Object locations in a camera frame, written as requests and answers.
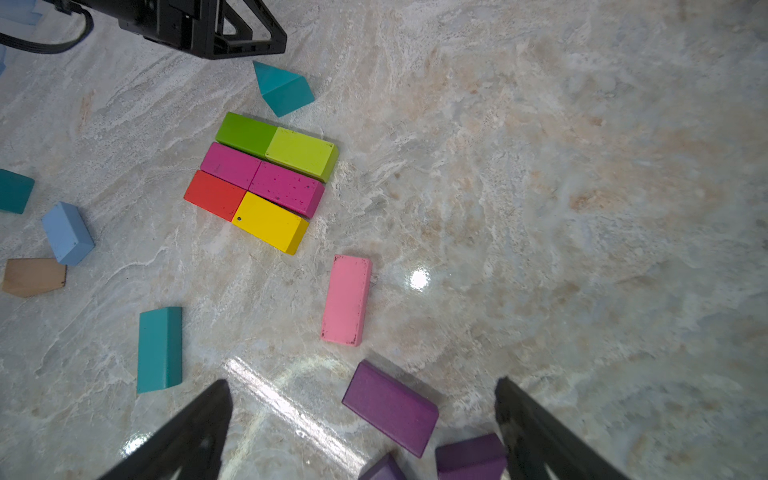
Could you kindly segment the lime green block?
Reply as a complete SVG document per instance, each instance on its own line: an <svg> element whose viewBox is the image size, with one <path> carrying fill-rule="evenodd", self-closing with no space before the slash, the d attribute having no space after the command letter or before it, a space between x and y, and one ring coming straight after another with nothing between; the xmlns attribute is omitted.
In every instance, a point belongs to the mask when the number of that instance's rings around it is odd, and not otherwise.
<svg viewBox="0 0 768 480"><path fill-rule="evenodd" d="M265 156L273 163L327 183L339 149L334 143L279 127Z"/></svg>

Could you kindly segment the yellow block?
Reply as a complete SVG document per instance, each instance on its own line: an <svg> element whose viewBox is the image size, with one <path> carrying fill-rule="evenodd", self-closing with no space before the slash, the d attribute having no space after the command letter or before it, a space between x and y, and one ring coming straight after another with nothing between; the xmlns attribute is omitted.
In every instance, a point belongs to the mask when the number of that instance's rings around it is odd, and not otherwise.
<svg viewBox="0 0 768 480"><path fill-rule="evenodd" d="M309 222L253 193L247 192L232 223L272 247L295 255Z"/></svg>

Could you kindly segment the teal triangle block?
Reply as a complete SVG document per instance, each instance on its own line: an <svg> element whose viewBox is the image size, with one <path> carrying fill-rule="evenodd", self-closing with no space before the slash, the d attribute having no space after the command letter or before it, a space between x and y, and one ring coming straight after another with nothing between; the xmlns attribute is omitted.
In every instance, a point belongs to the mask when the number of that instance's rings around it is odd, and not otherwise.
<svg viewBox="0 0 768 480"><path fill-rule="evenodd" d="M294 72L253 61L260 94L277 117L283 117L315 100L307 79Z"/></svg>

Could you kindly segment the magenta block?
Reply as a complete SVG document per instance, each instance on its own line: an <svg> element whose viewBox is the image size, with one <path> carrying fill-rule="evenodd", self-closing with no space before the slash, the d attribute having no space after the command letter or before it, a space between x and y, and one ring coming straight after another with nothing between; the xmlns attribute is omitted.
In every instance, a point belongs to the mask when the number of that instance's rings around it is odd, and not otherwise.
<svg viewBox="0 0 768 480"><path fill-rule="evenodd" d="M312 219L325 185L282 166L261 161L249 191L307 219Z"/></svg>
<svg viewBox="0 0 768 480"><path fill-rule="evenodd" d="M220 143L212 143L200 169L244 190L249 190L262 160Z"/></svg>

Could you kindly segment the purple block lower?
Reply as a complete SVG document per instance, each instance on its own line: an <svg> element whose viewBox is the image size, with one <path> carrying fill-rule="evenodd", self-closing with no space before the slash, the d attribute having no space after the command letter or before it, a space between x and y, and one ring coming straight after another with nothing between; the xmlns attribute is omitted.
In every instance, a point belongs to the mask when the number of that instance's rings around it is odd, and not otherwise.
<svg viewBox="0 0 768 480"><path fill-rule="evenodd" d="M507 467L505 446L495 433L440 446L435 460L439 480L499 480Z"/></svg>

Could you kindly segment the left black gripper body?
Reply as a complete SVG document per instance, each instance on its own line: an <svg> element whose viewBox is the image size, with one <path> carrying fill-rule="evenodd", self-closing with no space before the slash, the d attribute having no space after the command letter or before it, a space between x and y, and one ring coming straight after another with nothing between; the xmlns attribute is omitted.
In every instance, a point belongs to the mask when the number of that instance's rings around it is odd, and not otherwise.
<svg viewBox="0 0 768 480"><path fill-rule="evenodd" d="M93 0L76 4L109 16L122 30L152 42L213 58L221 1Z"/></svg>

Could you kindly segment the purple block upper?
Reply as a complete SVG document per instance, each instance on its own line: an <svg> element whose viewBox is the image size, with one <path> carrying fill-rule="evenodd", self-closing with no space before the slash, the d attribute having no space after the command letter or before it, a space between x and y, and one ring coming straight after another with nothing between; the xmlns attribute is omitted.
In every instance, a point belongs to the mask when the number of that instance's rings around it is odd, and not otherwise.
<svg viewBox="0 0 768 480"><path fill-rule="evenodd" d="M361 361L342 404L416 458L422 458L438 407L367 360Z"/></svg>

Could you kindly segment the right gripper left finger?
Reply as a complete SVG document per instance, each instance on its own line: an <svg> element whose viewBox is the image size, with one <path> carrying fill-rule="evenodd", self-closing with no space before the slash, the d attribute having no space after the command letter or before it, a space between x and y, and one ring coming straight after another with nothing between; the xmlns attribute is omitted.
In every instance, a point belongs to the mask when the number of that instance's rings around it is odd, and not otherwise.
<svg viewBox="0 0 768 480"><path fill-rule="evenodd" d="M104 479L216 479L233 412L229 384L218 379Z"/></svg>

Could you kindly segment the light pink upright block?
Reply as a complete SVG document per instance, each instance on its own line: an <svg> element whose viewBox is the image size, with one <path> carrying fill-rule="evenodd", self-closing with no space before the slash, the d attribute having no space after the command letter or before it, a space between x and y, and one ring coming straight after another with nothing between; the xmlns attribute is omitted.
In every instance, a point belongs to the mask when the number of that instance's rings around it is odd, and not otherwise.
<svg viewBox="0 0 768 480"><path fill-rule="evenodd" d="M368 258L334 257L322 318L322 340L354 347L361 344L372 267Z"/></svg>

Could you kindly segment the purple triangle block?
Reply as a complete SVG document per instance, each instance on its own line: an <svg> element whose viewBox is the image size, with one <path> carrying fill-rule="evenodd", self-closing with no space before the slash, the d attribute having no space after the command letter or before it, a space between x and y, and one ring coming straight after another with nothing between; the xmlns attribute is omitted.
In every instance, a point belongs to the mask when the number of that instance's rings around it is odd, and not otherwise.
<svg viewBox="0 0 768 480"><path fill-rule="evenodd" d="M387 453L358 477L359 480L406 480L406 476L391 453Z"/></svg>

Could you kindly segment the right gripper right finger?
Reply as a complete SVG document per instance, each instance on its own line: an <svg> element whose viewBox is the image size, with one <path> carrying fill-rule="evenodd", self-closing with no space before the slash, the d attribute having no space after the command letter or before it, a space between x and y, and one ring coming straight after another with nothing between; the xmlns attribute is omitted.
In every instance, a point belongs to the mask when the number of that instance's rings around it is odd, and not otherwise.
<svg viewBox="0 0 768 480"><path fill-rule="evenodd" d="M512 479L628 479L511 379L494 394Z"/></svg>

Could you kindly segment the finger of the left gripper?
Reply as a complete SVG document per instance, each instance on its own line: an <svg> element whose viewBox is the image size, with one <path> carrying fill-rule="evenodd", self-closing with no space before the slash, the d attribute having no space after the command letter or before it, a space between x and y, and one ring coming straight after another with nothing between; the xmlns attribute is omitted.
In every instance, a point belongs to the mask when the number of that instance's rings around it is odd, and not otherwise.
<svg viewBox="0 0 768 480"><path fill-rule="evenodd" d="M287 33L264 2L245 0L244 4L266 28L269 38L255 40L253 29L233 6L228 1L220 1L215 33L215 57L254 57L284 53L287 47Z"/></svg>

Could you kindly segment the tan wooden block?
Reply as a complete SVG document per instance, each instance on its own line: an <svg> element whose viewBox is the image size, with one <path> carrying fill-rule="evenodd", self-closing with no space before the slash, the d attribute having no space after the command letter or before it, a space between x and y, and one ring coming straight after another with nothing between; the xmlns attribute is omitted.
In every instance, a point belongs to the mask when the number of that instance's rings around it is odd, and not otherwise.
<svg viewBox="0 0 768 480"><path fill-rule="evenodd" d="M66 272L55 258L8 259L2 290L21 298L48 293L65 286Z"/></svg>

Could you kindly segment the light blue block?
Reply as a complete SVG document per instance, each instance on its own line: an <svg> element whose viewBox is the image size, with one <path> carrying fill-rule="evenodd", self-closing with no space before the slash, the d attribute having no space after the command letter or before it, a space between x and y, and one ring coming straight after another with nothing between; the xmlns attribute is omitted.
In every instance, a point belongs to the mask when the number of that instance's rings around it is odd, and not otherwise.
<svg viewBox="0 0 768 480"><path fill-rule="evenodd" d="M48 242L58 263L78 265L95 247L95 243L78 208L57 202L42 218Z"/></svg>

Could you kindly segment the red block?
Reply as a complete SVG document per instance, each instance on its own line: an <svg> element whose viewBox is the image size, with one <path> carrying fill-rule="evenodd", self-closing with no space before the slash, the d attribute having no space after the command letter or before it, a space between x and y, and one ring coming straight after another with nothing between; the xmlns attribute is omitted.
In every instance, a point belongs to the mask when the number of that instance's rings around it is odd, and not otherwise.
<svg viewBox="0 0 768 480"><path fill-rule="evenodd" d="M245 194L245 189L198 170L195 172L183 198L187 202L231 222Z"/></svg>

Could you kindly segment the teal rectangular block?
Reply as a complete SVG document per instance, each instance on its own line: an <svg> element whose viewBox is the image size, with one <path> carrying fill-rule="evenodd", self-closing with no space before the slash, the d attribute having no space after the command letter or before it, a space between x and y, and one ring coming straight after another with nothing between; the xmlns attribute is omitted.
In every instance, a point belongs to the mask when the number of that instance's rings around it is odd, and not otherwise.
<svg viewBox="0 0 768 480"><path fill-rule="evenodd" d="M142 312L139 316L137 393L180 384L182 368L182 308Z"/></svg>

